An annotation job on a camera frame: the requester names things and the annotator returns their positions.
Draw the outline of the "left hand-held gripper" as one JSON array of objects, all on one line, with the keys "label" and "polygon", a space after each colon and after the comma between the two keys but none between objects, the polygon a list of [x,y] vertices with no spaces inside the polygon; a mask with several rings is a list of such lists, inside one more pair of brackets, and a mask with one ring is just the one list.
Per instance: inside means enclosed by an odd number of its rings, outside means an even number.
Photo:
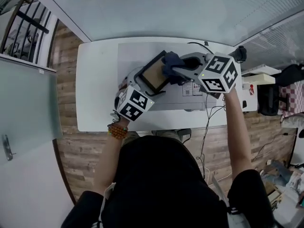
[{"label": "left hand-held gripper", "polygon": [[133,122],[154,105],[152,98],[162,97],[166,94],[164,90],[146,85],[144,72],[145,67],[138,67],[131,71],[126,76],[127,88],[118,91],[114,100],[116,112]]}]

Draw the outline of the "person's left hand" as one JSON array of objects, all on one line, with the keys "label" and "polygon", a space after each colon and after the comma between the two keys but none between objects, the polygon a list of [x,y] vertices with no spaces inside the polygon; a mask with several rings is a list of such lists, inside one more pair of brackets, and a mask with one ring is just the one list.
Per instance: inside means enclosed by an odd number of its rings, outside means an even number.
[{"label": "person's left hand", "polygon": [[123,79],[123,81],[121,82],[121,84],[118,86],[118,90],[121,91],[121,90],[124,90],[126,89],[128,86],[128,81],[127,81],[127,78],[125,77]]}]

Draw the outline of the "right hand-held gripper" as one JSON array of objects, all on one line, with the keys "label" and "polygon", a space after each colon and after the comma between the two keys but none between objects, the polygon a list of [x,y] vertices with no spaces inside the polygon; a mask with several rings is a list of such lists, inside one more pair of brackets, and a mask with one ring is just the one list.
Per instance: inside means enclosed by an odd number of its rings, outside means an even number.
[{"label": "right hand-held gripper", "polygon": [[180,57],[186,67],[173,66],[171,69],[179,76],[188,80],[197,80],[208,93],[227,94],[235,85],[238,71],[236,62],[231,55],[222,53],[204,54],[194,52]]}]

